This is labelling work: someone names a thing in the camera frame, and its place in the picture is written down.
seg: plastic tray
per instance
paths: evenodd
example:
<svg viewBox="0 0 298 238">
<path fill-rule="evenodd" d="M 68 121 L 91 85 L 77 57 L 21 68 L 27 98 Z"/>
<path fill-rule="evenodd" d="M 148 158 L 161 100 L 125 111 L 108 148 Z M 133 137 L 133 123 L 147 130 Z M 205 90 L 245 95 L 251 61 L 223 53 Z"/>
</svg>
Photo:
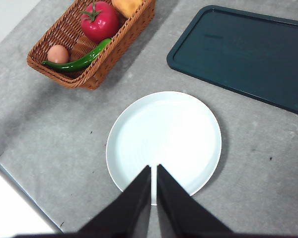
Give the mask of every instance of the plastic tray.
<svg viewBox="0 0 298 238">
<path fill-rule="evenodd" d="M 177 71 L 298 114 L 298 21 L 207 6 L 167 62 Z"/>
</svg>

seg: brown egg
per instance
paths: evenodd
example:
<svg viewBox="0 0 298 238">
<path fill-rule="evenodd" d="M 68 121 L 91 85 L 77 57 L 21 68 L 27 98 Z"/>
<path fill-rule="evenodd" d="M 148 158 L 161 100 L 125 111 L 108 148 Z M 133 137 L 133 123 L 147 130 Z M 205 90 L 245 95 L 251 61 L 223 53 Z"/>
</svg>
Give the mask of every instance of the brown egg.
<svg viewBox="0 0 298 238">
<path fill-rule="evenodd" d="M 48 51 L 48 60 L 54 63 L 67 63 L 69 52 L 64 46 L 54 45 Z"/>
</svg>

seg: red tomato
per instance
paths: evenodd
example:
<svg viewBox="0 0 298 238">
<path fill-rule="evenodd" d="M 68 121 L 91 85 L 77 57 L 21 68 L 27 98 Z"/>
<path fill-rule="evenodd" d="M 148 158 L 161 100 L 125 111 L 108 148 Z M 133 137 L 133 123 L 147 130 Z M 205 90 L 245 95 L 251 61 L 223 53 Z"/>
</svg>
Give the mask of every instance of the red tomato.
<svg viewBox="0 0 298 238">
<path fill-rule="evenodd" d="M 82 13 L 81 28 L 97 44 L 113 37 L 119 30 L 119 19 L 114 8 L 104 1 L 91 3 Z"/>
</svg>

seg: green chili pepper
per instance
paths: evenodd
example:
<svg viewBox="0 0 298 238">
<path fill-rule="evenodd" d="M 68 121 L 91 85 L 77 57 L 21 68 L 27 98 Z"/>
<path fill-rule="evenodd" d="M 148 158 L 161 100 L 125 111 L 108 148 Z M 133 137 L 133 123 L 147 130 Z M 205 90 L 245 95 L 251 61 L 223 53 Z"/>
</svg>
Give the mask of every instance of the green chili pepper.
<svg viewBox="0 0 298 238">
<path fill-rule="evenodd" d="M 88 54 L 84 55 L 82 58 L 79 58 L 75 61 L 68 63 L 54 63 L 48 60 L 42 61 L 42 65 L 47 65 L 48 67 L 55 69 L 56 71 L 62 72 L 76 72 L 80 71 L 90 65 L 94 59 L 99 55 L 103 48 L 111 41 L 110 38 L 107 38 L 101 41 L 93 50 Z"/>
</svg>

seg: wicker basket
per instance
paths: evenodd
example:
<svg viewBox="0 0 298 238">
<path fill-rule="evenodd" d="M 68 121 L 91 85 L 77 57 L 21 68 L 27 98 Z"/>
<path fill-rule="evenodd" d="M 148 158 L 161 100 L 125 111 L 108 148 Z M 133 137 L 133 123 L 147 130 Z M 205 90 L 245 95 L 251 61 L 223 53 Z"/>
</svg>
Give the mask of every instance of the wicker basket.
<svg viewBox="0 0 298 238">
<path fill-rule="evenodd" d="M 76 0 L 35 44 L 27 56 L 29 66 L 68 88 L 96 89 L 154 16 L 155 0 L 144 0 L 133 16 L 127 20 L 119 15 L 120 30 L 91 65 L 83 71 L 59 73 L 43 66 L 41 61 L 47 59 L 47 52 L 52 45 L 65 46 L 71 54 L 71 60 L 82 57 L 96 46 L 84 36 L 80 28 L 81 13 L 79 11 L 85 10 L 90 3 L 91 0 Z"/>
</svg>

